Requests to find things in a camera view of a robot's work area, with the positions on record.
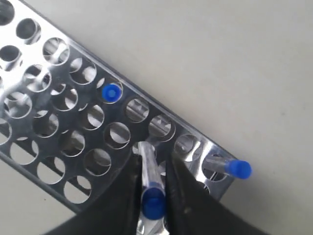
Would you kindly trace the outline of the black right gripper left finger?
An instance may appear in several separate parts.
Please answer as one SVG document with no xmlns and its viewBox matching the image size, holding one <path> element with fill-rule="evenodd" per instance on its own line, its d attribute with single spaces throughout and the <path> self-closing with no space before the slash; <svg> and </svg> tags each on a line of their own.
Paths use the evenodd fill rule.
<svg viewBox="0 0 313 235">
<path fill-rule="evenodd" d="M 110 186 L 88 208 L 47 235 L 135 235 L 140 214 L 142 160 L 131 156 Z"/>
</svg>

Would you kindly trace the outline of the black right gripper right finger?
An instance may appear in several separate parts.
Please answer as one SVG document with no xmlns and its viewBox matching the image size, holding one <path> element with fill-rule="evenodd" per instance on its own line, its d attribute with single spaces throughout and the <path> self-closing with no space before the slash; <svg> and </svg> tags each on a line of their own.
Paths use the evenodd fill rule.
<svg viewBox="0 0 313 235">
<path fill-rule="evenodd" d="M 263 235 L 200 185 L 176 155 L 166 161 L 166 221 L 171 235 Z"/>
</svg>

